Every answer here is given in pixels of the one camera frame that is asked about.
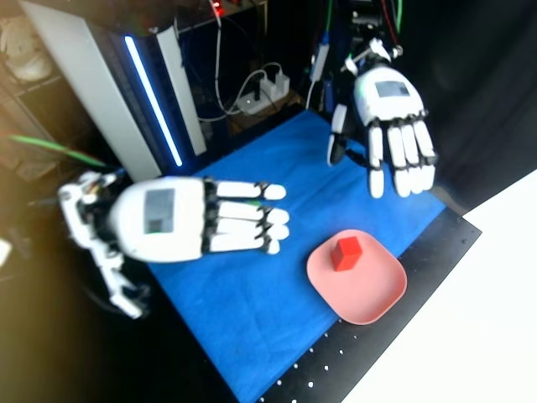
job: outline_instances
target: blue tablecloth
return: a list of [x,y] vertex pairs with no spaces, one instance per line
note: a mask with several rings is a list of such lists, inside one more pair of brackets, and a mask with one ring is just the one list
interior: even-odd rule
[[327,166],[329,132],[325,121],[304,112],[200,172],[287,188],[276,203],[291,216],[280,254],[250,251],[150,265],[241,402],[255,401],[336,320],[305,272],[319,244],[357,228],[399,256],[444,208],[428,193],[398,197],[391,181],[383,198],[373,200],[365,169],[349,159]]

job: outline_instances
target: white robotic hand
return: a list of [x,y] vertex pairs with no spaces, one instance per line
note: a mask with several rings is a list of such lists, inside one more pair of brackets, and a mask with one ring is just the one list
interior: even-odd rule
[[[373,197],[384,193],[384,133],[388,140],[395,190],[402,197],[429,190],[435,181],[437,155],[424,123],[420,94],[398,71],[378,65],[357,77],[353,100],[366,128],[369,190]],[[341,160],[350,137],[344,134],[349,119],[347,107],[338,105],[332,118],[328,146],[329,164]]]
[[59,197],[71,237],[91,252],[110,302],[133,319],[147,312],[147,290],[122,274],[123,254],[144,262],[244,249],[276,254],[289,236],[286,211],[229,200],[280,200],[280,185],[167,177],[132,185],[116,199],[117,179],[86,172],[62,186]]
[[289,214],[229,199],[284,197],[280,185],[166,177],[130,186],[114,203],[108,222],[119,248],[146,262],[244,249],[276,254],[279,241],[289,236]]

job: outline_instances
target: pink plate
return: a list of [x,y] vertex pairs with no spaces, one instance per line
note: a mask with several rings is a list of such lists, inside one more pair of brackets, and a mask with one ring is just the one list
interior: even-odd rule
[[[330,252],[338,239],[357,237],[362,256],[346,271],[335,271]],[[364,231],[348,229],[328,239],[308,258],[308,277],[326,303],[347,322],[368,325],[377,321],[406,291],[401,263]]]

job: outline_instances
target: red block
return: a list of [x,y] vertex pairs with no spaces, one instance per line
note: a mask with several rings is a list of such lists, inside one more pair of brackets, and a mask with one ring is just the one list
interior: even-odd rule
[[356,237],[343,238],[337,241],[331,251],[332,264],[335,271],[349,270],[354,267],[362,256],[362,248]]

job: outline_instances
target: green wire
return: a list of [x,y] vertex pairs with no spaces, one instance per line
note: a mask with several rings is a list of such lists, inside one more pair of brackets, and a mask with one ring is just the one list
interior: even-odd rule
[[26,136],[19,136],[19,135],[11,135],[8,136],[8,139],[12,141],[16,141],[18,143],[23,144],[30,144],[34,145],[36,147],[41,147],[43,149],[52,149],[53,151],[58,151],[60,153],[63,153],[65,155],[70,156],[71,158],[74,158],[75,160],[79,160],[82,162],[85,162],[88,165],[93,166],[100,166],[100,167],[106,167],[107,165],[93,157],[90,157],[89,155],[83,154],[80,151],[74,151],[72,149],[68,149],[67,147],[54,143],[52,141],[42,140],[42,139],[36,139],[34,137],[26,137]]
[[328,18],[326,19],[326,32],[330,32],[330,24],[332,21],[332,0],[328,1]]
[[403,20],[403,0],[397,1],[397,21],[395,22],[395,28],[397,33],[401,32],[401,21]]

